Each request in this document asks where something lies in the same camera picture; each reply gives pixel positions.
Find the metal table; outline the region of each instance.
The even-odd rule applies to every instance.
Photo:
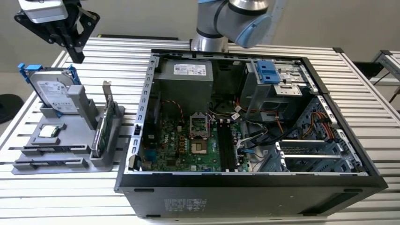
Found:
[[[119,137],[123,147],[132,129],[151,48],[190,49],[188,41],[92,38],[86,46],[86,61],[79,69],[88,97],[106,103],[102,83],[112,82],[119,104],[126,106]],[[390,188],[327,218],[191,218],[144,220],[135,217],[126,197],[114,193],[122,149],[111,172],[15,176],[11,163],[20,156],[40,120],[39,99],[31,95],[0,138],[0,224],[400,224],[400,115],[384,100],[344,53],[332,48],[259,45],[232,53],[308,57],[327,84],[342,113]],[[67,67],[63,52],[54,67]]]
[[[400,81],[400,52],[382,50],[372,61],[379,62]]]

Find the case label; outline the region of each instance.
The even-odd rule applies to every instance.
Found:
[[[207,198],[164,198],[166,211],[204,211]]]

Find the white sticker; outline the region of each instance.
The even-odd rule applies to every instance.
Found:
[[[175,64],[174,74],[206,76],[206,65]]]
[[[239,114],[239,113],[235,113],[235,114],[232,115],[232,119],[234,119],[234,120],[236,120],[239,117],[240,117],[240,114]]]
[[[242,110],[240,105],[235,107],[235,111],[239,112]]]
[[[78,113],[72,99],[68,97],[67,87],[58,81],[38,81],[43,95],[52,108],[62,113]]]
[[[204,211],[207,205],[207,198],[164,198],[166,211]]]

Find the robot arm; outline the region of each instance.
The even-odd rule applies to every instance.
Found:
[[[82,8],[80,0],[19,0],[15,20],[50,44],[66,47],[75,63],[84,60],[83,47],[100,16]],[[83,32],[78,31],[78,21]]]
[[[271,26],[267,9],[267,0],[199,0],[198,34],[191,50],[226,52],[228,39],[252,48]]]
[[[72,61],[84,60],[83,47],[100,16],[82,8],[80,0],[19,0],[15,20],[50,44],[66,47]],[[267,0],[199,0],[198,34],[191,50],[226,52],[228,39],[244,48],[266,37],[271,25]],[[83,32],[78,31],[78,21]]]

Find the power supply label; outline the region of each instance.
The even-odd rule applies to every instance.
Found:
[[[174,74],[175,75],[207,76],[206,65],[175,64]]]
[[[72,99],[68,97],[67,87],[58,81],[38,81],[40,91],[52,108],[62,113],[78,113]]]

